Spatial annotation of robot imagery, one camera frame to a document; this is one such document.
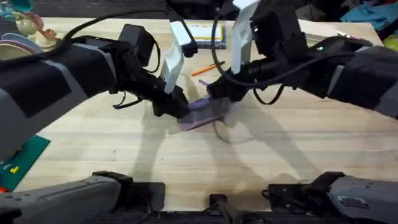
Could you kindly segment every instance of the green mat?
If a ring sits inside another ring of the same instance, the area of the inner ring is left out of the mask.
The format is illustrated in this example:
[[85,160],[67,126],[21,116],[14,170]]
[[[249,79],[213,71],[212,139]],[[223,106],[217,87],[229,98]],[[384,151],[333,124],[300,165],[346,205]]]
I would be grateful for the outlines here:
[[391,35],[384,40],[384,45],[390,49],[398,50],[398,35]]
[[0,164],[0,187],[12,192],[50,143],[40,136],[30,138],[13,158]]

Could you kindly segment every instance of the metal bracket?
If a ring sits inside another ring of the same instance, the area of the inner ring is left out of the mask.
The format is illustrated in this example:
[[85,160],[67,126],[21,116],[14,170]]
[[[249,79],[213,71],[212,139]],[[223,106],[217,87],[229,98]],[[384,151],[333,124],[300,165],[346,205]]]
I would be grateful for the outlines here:
[[251,41],[253,39],[250,28],[250,18],[257,9],[260,0],[234,0],[233,4],[239,9],[238,18],[232,28],[232,64],[234,74],[241,71],[241,64],[250,62]]
[[174,90],[182,65],[184,64],[184,56],[190,58],[198,52],[198,45],[182,17],[173,12],[171,14],[173,17],[170,20],[173,40],[172,48],[164,55],[165,60],[160,73],[160,77],[166,82],[164,91],[167,94],[170,94]]

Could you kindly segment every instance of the orange pencil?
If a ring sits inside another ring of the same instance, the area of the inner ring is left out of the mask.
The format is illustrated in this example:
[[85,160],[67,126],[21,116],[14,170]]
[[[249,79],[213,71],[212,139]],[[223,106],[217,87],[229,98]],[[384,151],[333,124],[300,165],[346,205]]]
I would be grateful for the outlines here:
[[201,70],[198,70],[198,71],[193,72],[193,73],[192,73],[192,76],[202,74],[202,73],[207,72],[207,71],[209,71],[209,70],[211,70],[211,69],[213,69],[213,68],[215,68],[215,67],[216,67],[215,64],[209,65],[209,66],[206,67],[206,68],[203,68],[203,69],[201,69]]

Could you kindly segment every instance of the wooden table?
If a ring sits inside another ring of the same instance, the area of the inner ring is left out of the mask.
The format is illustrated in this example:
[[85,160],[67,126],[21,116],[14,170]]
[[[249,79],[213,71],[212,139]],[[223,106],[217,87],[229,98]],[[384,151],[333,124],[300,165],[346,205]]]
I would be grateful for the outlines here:
[[[85,21],[45,19],[57,32]],[[167,21],[113,19],[81,34],[117,39],[125,23],[145,26],[163,50],[170,47]],[[369,24],[334,25],[381,44]],[[190,76],[213,63],[210,55],[209,50],[200,50],[185,61],[178,85],[190,101],[205,95],[199,79],[212,82],[219,77],[216,70]],[[229,50],[219,50],[218,55],[231,61]],[[261,57],[255,48],[252,56]],[[155,57],[154,51],[150,68]],[[271,98],[275,93],[276,87],[262,96]],[[112,105],[121,98],[122,94],[100,94],[40,132],[52,142],[17,190],[110,170],[132,175],[136,181],[166,183],[167,210],[205,208],[208,195],[215,193],[229,195],[240,208],[265,209],[260,193],[269,183],[309,182],[327,170],[398,180],[398,122],[355,106],[291,89],[275,105],[262,106],[250,93],[224,122],[183,132],[174,118],[155,117],[149,102],[114,110]]]

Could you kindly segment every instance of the cable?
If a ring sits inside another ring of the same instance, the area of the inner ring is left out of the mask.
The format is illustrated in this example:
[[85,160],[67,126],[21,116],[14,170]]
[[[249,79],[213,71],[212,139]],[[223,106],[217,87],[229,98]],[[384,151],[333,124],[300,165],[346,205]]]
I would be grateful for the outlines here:
[[144,69],[148,73],[155,73],[159,70],[159,67],[160,67],[160,47],[155,39],[154,39],[154,42],[156,45],[156,52],[157,52],[157,66],[156,66],[155,70],[153,70],[153,71],[148,71],[148,70]]
[[254,220],[259,220],[262,224],[272,224],[270,221],[266,220],[265,218],[261,217],[259,214],[256,214],[254,212],[249,212],[244,214],[238,223],[239,224],[245,224],[247,222],[252,223],[252,221]]
[[213,205],[210,205],[209,207],[207,207],[203,211],[201,211],[201,213],[204,214],[204,213],[210,212],[210,210],[212,210],[212,209],[216,209],[217,211],[219,211],[218,207],[219,207],[219,205],[217,203],[215,203]]
[[220,19],[220,15],[216,15],[215,19],[214,19],[214,23],[213,23],[213,27],[211,29],[211,55],[213,56],[213,60],[214,63],[216,65],[216,68],[218,69],[218,71],[221,73],[221,75],[223,77],[225,77],[225,79],[227,79],[228,81],[235,83],[237,85],[241,85],[241,86],[246,86],[246,87],[250,87],[250,88],[264,88],[265,86],[271,85],[277,81],[280,81],[281,79],[284,79],[286,77],[289,77],[291,75],[294,75],[295,73],[313,65],[316,64],[318,62],[321,62],[323,60],[327,60],[327,59],[331,59],[331,58],[335,58],[335,57],[352,57],[355,55],[354,52],[342,52],[342,53],[337,53],[337,54],[331,54],[331,55],[325,55],[322,57],[318,57],[315,58],[313,60],[307,61],[301,65],[299,65],[298,67],[285,72],[281,75],[278,75],[274,78],[270,78],[266,81],[262,81],[262,82],[241,82],[239,80],[234,79],[230,74],[226,73],[220,65],[220,61],[218,60],[217,54],[216,54],[216,46],[215,46],[215,35],[216,35],[216,28],[217,28],[217,24],[218,24],[218,20]]
[[257,93],[257,89],[253,89],[253,94],[256,97],[256,99],[258,100],[258,102],[260,102],[263,105],[273,105],[274,103],[276,103],[276,101],[279,100],[279,97],[281,96],[281,94],[283,93],[285,88],[285,85],[281,85],[278,89],[278,92],[276,93],[274,99],[272,99],[269,103],[265,102],[264,100],[261,99],[261,97],[259,96],[259,94]]
[[125,105],[122,105],[124,103],[124,100],[126,99],[126,91],[123,91],[123,93],[124,93],[124,95],[123,95],[123,98],[122,98],[122,102],[120,102],[120,104],[118,104],[118,105],[113,105],[113,108],[115,108],[116,110],[125,109],[125,108],[128,108],[130,106],[137,105],[137,104],[139,104],[139,103],[141,103],[143,101],[143,99],[138,98],[136,101],[133,101],[131,103],[127,103]]
[[68,47],[71,46],[72,37],[77,32],[79,32],[82,29],[87,28],[93,24],[96,24],[97,22],[101,22],[103,20],[110,19],[110,18],[128,16],[128,15],[138,14],[138,13],[147,13],[147,12],[163,12],[163,13],[168,14],[168,11],[166,11],[165,9],[148,9],[148,10],[134,10],[134,11],[129,11],[129,12],[121,12],[121,13],[115,13],[115,14],[109,14],[106,16],[101,16],[99,18],[93,19],[92,21],[88,21],[84,24],[78,25],[75,28],[73,28],[71,31],[69,31],[65,35],[62,43],[55,49],[53,49],[49,52],[45,52],[45,53],[41,53],[41,54],[37,54],[37,55],[30,55],[30,56],[26,56],[26,57],[15,58],[15,59],[3,61],[2,63],[0,63],[0,68],[4,69],[6,67],[9,67],[9,66],[12,66],[15,64],[36,62],[38,60],[43,60],[43,59],[49,58],[50,56],[55,56],[55,55],[65,51]]
[[143,199],[144,201],[143,204],[145,204],[144,206],[146,207],[146,209],[149,209],[149,212],[147,212],[147,216],[142,220],[140,220],[137,224],[144,224],[146,221],[150,220],[151,218],[156,218],[156,217],[159,218],[159,215],[157,215],[154,209],[152,208],[152,205],[148,201],[148,198],[143,195],[140,195],[140,201],[142,202],[141,199]]

